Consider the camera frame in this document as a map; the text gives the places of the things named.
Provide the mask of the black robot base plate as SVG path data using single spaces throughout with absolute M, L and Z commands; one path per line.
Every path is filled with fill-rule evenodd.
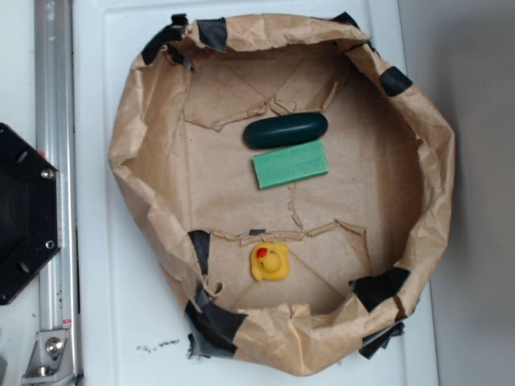
M 60 250 L 59 171 L 1 124 L 1 304 L 10 304 Z

